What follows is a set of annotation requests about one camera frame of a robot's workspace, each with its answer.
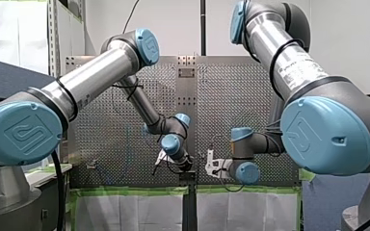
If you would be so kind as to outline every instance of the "perforated metal panel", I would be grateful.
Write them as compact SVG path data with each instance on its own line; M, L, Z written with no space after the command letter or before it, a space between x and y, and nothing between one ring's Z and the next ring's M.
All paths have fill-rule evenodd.
M69 65L78 66L89 59L73 58ZM176 112L176 60L162 59L158 65L146 67L137 76L144 91L161 114ZM121 89L110 88L79 113L75 121L75 142L78 165L71 173L73 188L99 185L177 186L178 177L166 166L152 176L160 151L157 136L142 132L144 123ZM97 168L87 165L97 161Z
M69 58L68 70L88 60ZM144 68L138 77L161 114L173 116L181 111L192 115L191 129L195 135L188 139L190 149L195 145L196 152L203 155L213 137L222 135L215 140L215 157L224 158L230 154L232 127L251 126L261 130L267 124L272 90L266 71L250 58L197 57L195 89L196 79L189 78L189 84L186 78L179 79L179 68L183 64L178 63L177 57L162 57L158 65ZM184 97L196 89L196 100ZM151 175L160 147L156 142L158 136L142 132L143 124L120 89L108 89L95 99L72 124L69 158L75 165L71 187L177 186L178 176L169 172L165 163L155 176ZM97 168L87 168L94 160ZM261 185L298 184L298 169L287 155L278 158L257 155L256 162L262 172ZM204 165L205 160L197 155L198 183L220 184L205 173Z
M198 57L198 152L206 154L214 140L215 159L230 155L230 130L268 124L272 89L268 73L250 57ZM275 158L255 156L261 170L260 185L299 184L298 168L287 154ZM200 184L218 184L199 167Z

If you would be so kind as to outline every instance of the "robot logo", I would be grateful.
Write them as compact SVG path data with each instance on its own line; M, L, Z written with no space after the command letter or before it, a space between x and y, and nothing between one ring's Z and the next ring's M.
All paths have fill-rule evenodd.
M152 53L157 53L158 52L158 48L157 48L157 41L155 40L154 37L148 37L146 40L145 40L145 44L146 44L146 48L151 51Z
M311 145L317 143L313 141L321 140L310 124L308 124L308 122L300 115L298 115L290 124L286 132L286 137L301 154L303 159L305 158L304 154L311 151Z
M5 136L18 150L29 155L50 140L53 134L37 115L30 115L5 130Z

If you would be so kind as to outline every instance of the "blue joint cap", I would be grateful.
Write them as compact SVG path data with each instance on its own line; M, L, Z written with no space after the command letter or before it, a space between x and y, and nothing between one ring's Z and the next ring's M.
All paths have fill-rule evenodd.
M49 156L62 138L62 123L35 102L0 105L0 166L24 166Z
M138 52L146 65L154 65L159 60L159 46L157 38L148 29L135 31Z
M250 127L232 128L230 133L230 141L239 141L253 134L253 129Z
M370 165L370 133L346 106L308 96L289 104L281 116L282 141L301 167L317 174L354 175Z
M167 155L172 156L179 151L181 143L177 135L169 134L161 140L161 146Z
M233 44L242 43L243 18L244 18L244 2L237 3L230 24L230 41Z
M236 180L244 185L254 185L259 179L259 167L252 162L244 162L236 169Z
M191 123L191 119L185 114L176 114L175 117L185 123L188 127Z

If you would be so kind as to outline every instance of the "industrial robot arm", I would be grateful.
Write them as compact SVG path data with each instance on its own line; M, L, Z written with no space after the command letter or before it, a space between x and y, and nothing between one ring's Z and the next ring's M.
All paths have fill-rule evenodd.
M189 169L192 164L182 143L190 118L176 115L163 119L145 93L136 88L134 75L158 60L155 36L147 29L136 30L109 39L101 55L46 87L30 88L0 102L0 166L30 165L50 155L78 112L120 83L147 130L169 134L162 140L164 150L182 170Z
M134 42L135 39L142 38L144 46L152 46L146 38L147 34L139 35L137 31L135 34L125 34L109 38L102 47L102 52L106 52L112 47L119 46L121 40L129 43ZM182 171L188 171L192 167L192 158L185 150L183 144L188 136L188 128L190 118L185 114L177 114L175 116L165 117L160 115L149 101L146 93L138 86L139 80L136 75L125 76L118 81L116 87L121 88L127 95L127 100L131 102L136 111L145 122L144 129L153 135L166 135L161 140L162 149L165 156L170 157Z
M284 101L272 111L281 115L279 146L300 167L318 174L370 172L370 95L311 59L304 13L291 4L244 1L236 6L230 31L231 41L243 44L269 71L276 102ZM252 154L275 151L263 148L275 142L255 136L260 138L248 128L232 131L232 164L225 170L246 184L258 178Z

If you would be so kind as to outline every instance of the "white wall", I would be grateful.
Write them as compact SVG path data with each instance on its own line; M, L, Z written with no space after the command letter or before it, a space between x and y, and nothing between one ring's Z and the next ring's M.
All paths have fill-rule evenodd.
M206 1L206 53L209 56L247 55L230 43L230 18L238 0ZM279 1L300 6L309 16L309 0ZM98 54L101 44L122 32L135 0L86 0L86 52ZM161 54L166 56L200 54L199 0L142 0L127 31L149 28L158 38Z
M331 75L370 92L370 0L311 0L310 53Z
M98 54L103 41L121 34L135 0L86 0L88 55ZM199 52L199 0L143 0L127 31L148 28L158 38L162 55Z

